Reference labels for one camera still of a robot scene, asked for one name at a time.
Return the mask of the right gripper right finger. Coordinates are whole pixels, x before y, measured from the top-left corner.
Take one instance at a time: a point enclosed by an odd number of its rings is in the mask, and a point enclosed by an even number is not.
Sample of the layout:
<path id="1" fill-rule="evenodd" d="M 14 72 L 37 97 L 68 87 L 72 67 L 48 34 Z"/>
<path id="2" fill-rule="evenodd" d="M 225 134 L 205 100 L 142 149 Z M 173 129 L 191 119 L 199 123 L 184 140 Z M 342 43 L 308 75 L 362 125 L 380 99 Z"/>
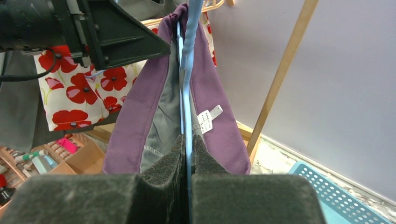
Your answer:
<path id="1" fill-rule="evenodd" d="M 233 175 L 193 138 L 194 224 L 324 224 L 317 195 L 298 175 Z"/>

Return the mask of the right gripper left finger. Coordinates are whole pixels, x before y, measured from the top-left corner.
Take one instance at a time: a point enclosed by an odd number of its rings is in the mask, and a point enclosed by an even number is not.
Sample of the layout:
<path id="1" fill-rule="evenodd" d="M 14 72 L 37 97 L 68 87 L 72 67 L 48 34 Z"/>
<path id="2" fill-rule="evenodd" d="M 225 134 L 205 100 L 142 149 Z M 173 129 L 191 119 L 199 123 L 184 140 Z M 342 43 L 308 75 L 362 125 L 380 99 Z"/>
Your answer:
<path id="1" fill-rule="evenodd" d="M 143 173 L 39 175 L 14 194 L 3 224 L 185 224 L 185 137 Z"/>

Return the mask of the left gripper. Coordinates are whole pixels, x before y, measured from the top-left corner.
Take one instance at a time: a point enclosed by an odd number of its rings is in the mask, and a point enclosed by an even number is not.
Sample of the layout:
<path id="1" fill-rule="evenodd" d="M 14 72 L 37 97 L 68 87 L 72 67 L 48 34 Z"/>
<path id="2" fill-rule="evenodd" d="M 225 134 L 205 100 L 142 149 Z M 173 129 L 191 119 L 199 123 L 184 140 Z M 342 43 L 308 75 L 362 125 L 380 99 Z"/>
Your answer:
<path id="1" fill-rule="evenodd" d="M 112 69 L 167 56 L 170 43 L 113 0 L 2 0 L 0 50 L 66 45 L 84 67 Z"/>

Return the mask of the blue wire hanger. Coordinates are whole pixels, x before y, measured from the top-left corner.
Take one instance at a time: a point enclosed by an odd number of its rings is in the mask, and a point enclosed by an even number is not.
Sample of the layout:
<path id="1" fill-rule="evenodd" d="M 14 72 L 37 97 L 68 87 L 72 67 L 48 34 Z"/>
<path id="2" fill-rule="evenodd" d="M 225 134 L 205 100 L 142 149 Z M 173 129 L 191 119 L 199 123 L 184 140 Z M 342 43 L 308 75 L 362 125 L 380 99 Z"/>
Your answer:
<path id="1" fill-rule="evenodd" d="M 185 34 L 182 36 L 181 22 L 177 22 L 177 43 L 179 56 L 179 73 L 184 74 L 183 85 L 180 89 L 180 104 L 183 107 L 181 112 L 182 133 L 185 135 L 185 167 L 187 182 L 187 204 L 188 204 L 188 223 L 192 223 L 192 203 L 191 203 L 191 177 L 192 177 L 192 120 L 190 105 L 190 79 L 194 64 L 194 44 L 201 15 L 203 0 L 190 0 L 188 20 L 186 23 Z"/>

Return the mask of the red poppy print cloth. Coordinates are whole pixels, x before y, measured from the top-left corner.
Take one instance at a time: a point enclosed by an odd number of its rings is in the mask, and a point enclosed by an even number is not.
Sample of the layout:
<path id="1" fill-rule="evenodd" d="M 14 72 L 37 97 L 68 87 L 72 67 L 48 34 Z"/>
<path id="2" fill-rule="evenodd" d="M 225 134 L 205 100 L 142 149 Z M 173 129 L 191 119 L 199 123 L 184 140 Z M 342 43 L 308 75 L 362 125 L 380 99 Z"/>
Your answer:
<path id="1" fill-rule="evenodd" d="M 97 124 L 118 112 L 145 65 L 140 61 L 103 72 L 74 63 L 67 46 L 34 56 L 47 126 L 50 131 Z"/>

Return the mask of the purple cloth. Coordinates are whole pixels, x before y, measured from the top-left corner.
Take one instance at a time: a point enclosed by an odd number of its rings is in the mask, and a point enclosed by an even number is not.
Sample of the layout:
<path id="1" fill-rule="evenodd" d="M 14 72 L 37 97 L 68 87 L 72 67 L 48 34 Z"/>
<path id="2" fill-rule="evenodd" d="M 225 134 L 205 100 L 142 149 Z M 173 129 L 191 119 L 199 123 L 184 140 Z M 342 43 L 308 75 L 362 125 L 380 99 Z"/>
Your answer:
<path id="1" fill-rule="evenodd" d="M 181 133 L 176 25 L 185 28 L 188 4 L 180 4 L 159 24 L 170 44 L 168 56 L 149 59 L 126 95 L 104 157 L 105 174 L 141 173 L 166 155 Z M 192 132 L 230 173 L 250 172 L 250 160 L 217 74 L 208 40 L 198 26 L 190 81 Z"/>

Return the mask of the grey skirt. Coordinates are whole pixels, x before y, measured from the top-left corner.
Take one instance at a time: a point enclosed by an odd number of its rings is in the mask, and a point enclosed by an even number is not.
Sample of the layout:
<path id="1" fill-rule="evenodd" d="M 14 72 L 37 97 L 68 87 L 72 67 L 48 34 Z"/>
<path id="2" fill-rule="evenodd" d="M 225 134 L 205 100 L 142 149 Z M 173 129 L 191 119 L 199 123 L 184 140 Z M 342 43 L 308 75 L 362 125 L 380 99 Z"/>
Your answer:
<path id="1" fill-rule="evenodd" d="M 0 76 L 36 74 L 32 56 L 19 51 L 0 53 Z M 66 134 L 93 130 L 95 126 L 115 123 L 119 112 L 111 113 L 104 121 L 88 127 L 49 131 L 38 80 L 0 82 L 0 146 L 20 152 L 64 137 Z"/>

